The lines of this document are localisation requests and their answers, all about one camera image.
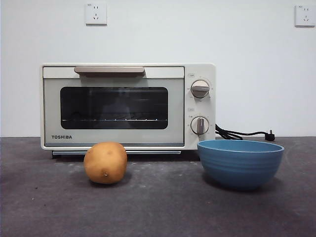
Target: temperature knob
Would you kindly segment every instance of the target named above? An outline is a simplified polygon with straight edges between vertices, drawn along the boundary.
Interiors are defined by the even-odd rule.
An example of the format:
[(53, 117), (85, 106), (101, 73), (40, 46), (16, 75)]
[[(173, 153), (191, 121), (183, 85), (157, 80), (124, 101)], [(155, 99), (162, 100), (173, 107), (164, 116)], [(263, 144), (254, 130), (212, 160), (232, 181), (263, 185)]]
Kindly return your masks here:
[(205, 81), (197, 80), (192, 84), (191, 92), (196, 98), (203, 98), (208, 94), (209, 86)]
[(197, 135), (202, 135), (208, 131), (208, 121), (204, 117), (196, 117), (191, 122), (191, 129)]

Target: glass window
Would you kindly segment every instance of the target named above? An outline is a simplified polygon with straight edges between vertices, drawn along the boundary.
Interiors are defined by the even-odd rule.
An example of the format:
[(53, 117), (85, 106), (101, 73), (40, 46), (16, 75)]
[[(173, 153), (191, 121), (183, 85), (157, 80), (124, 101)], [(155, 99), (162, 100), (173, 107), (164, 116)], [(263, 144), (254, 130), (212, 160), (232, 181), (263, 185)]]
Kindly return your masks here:
[(168, 91), (164, 87), (63, 87), (64, 129), (165, 129)]

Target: brown potato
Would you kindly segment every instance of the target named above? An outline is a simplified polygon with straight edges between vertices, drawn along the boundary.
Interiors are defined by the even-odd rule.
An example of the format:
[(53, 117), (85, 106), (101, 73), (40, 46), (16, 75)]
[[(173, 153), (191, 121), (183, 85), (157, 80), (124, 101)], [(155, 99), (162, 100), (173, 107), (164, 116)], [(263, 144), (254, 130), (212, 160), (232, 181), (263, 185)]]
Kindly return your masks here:
[(126, 172), (127, 154), (117, 142), (101, 142), (91, 147), (84, 156), (83, 165), (92, 182), (113, 184)]

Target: wall outlet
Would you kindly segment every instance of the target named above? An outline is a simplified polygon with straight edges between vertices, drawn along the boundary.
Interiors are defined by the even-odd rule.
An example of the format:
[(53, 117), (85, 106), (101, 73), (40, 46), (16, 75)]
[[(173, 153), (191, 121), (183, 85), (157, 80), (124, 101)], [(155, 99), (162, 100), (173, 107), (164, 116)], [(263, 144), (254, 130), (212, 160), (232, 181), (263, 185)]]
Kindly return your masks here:
[(314, 27), (316, 21), (316, 6), (298, 5), (295, 6), (295, 26)]
[(90, 2), (85, 5), (86, 25), (107, 25), (107, 5), (105, 2)]

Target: oven base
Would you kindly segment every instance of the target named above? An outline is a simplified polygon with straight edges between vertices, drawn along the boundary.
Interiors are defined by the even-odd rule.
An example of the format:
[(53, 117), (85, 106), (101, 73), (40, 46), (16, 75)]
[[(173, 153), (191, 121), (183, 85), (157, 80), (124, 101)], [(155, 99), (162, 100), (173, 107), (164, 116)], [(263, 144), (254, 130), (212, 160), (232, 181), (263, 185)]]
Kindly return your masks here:
[[(57, 158), (61, 155), (85, 155), (87, 151), (52, 151), (52, 157)], [(181, 154), (181, 151), (126, 151), (127, 154)]]

